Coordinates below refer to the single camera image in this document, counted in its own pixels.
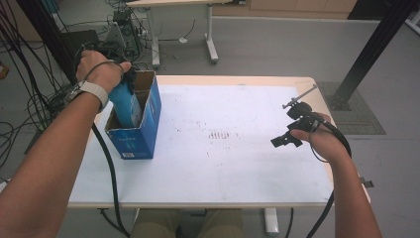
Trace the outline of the person's right hand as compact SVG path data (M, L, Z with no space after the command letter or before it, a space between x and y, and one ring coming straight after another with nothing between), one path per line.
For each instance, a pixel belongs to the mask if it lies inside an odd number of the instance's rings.
M291 135L308 142L311 148L331 166L344 165L351 161L345 146L324 125L313 132L293 129Z

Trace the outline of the dark grey floor mat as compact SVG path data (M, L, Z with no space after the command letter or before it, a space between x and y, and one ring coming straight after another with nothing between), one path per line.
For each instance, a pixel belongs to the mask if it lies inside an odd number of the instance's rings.
M340 110L329 107L337 128L345 135L385 135L373 112L356 90Z

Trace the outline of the person's leg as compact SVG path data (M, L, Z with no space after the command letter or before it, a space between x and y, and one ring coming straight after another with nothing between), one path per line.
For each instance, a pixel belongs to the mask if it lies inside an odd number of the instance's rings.
M177 209L141 209L130 238L175 238L179 222Z
M197 238L243 238L241 209L209 209Z

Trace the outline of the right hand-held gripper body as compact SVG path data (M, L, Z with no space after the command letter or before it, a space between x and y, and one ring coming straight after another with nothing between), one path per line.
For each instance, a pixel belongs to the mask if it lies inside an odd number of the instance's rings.
M293 122L287 126L289 130L298 129L305 132L314 132L323 122L320 115L312 111L312 107L302 101L302 98L315 90L316 84L297 97L292 97L289 102L282 105L283 109L289 108L287 115Z

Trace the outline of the black computer tower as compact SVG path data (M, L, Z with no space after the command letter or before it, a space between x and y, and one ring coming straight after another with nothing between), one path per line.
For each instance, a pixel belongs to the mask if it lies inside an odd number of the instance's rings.
M115 11L112 23L116 22L120 27L126 44L124 56L134 59L140 55L141 46L138 37L138 29L133 25L131 14L132 12L130 10Z

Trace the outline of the black equipment case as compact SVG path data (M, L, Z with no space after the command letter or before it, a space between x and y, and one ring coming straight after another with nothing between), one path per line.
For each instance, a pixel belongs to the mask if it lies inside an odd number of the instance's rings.
M96 44L99 42L97 33L94 30L62 33L61 36L64 44L72 55L74 55L82 45Z

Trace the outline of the person's right leg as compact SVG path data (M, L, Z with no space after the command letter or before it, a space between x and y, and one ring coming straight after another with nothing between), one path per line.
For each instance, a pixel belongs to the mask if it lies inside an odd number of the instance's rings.
M243 238L241 209L209 209L197 238Z

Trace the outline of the white table leg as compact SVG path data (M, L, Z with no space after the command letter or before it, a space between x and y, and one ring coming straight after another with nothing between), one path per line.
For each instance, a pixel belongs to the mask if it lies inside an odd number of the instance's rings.
M265 208L263 210L265 232L268 236L276 236L279 234L277 221L277 212L275 208Z

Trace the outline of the person's left hand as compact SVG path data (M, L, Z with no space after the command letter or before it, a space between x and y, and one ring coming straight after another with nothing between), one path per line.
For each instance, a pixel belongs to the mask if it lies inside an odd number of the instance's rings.
M132 64L129 61L110 62L99 52L85 50L81 53L76 78L100 85L107 93L110 93L131 67Z

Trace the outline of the person's left leg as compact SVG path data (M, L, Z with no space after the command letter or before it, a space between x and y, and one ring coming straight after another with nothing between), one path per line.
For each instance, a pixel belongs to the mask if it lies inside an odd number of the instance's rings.
M141 209L130 238L175 238L179 222L177 209Z

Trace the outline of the black metal post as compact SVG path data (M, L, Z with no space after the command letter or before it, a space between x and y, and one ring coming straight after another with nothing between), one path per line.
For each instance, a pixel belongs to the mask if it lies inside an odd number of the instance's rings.
M419 0L396 0L384 14L337 90L327 98L334 111L349 110L348 104L365 76L397 34Z
M16 0L71 84L76 83L74 58L42 0Z

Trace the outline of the blue bottle with white cap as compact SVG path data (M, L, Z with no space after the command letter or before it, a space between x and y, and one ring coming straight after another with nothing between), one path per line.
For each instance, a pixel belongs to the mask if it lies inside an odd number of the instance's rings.
M120 82L109 94L114 112L122 128L137 128L141 124L142 109L136 93L128 83Z

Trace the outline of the white background desk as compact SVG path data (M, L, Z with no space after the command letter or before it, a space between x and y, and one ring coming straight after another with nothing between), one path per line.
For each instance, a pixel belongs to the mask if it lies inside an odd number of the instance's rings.
M158 35L155 31L155 17L154 8L156 7L177 7L177 6L194 6L201 5L205 9L206 19L206 33L204 39L207 50L209 52L210 61L216 63L219 60L214 42L213 42L213 5L214 4L226 4L232 0L136 0L127 3L130 8L141 8L146 12L149 33L151 40L151 51L152 51L152 66L154 68L160 67L160 53L158 45Z

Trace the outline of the blue cardboard box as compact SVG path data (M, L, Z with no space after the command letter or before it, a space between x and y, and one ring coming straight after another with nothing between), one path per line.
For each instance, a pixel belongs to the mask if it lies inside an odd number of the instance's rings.
M124 160L144 160L154 157L157 141L161 100L154 71L136 71L133 90L142 109L141 124L137 128L122 128L114 112L114 105L105 132Z

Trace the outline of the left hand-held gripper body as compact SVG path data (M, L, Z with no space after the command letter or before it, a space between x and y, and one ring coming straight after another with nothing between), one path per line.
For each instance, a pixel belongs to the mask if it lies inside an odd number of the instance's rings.
M124 56L125 48L126 44L120 27L116 22L113 22L105 40L99 42L95 50L109 60L122 62L126 59Z

